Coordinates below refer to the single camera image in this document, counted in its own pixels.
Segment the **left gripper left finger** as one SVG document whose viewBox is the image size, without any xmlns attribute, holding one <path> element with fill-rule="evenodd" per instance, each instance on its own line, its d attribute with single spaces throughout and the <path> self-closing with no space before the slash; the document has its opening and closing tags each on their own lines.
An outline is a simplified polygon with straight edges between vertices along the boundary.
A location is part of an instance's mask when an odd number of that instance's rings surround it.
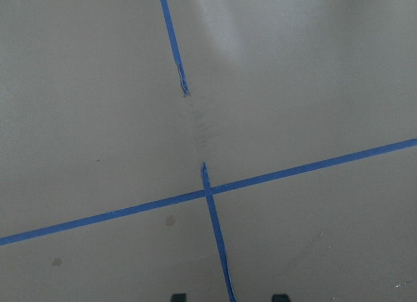
<svg viewBox="0 0 417 302">
<path fill-rule="evenodd" d="M 173 294 L 170 302 L 186 302 L 186 293 Z"/>
</svg>

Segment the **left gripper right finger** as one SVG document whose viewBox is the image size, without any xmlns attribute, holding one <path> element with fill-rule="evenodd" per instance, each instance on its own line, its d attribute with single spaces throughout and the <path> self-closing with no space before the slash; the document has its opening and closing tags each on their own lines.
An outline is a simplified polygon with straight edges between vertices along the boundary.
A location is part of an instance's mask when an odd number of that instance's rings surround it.
<svg viewBox="0 0 417 302">
<path fill-rule="evenodd" d="M 289 296 L 287 294 L 273 294 L 271 302 L 289 302 Z"/>
</svg>

